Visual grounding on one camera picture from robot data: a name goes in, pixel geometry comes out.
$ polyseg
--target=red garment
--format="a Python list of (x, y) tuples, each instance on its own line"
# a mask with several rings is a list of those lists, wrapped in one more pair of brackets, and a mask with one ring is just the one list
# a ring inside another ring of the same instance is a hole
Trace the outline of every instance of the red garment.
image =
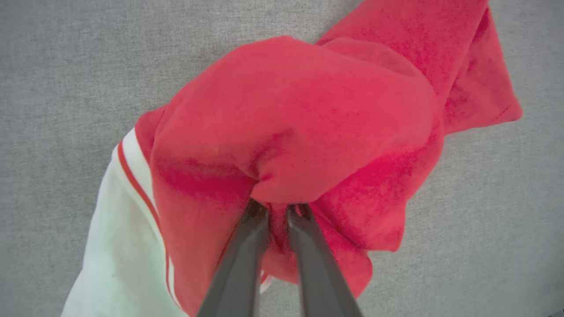
[(284, 210), (312, 202), (358, 296), (445, 134), (520, 116), (485, 0), (367, 0), (316, 45), (236, 49), (135, 125), (180, 304), (197, 312), (249, 197), (271, 209), (266, 272), (297, 281)]

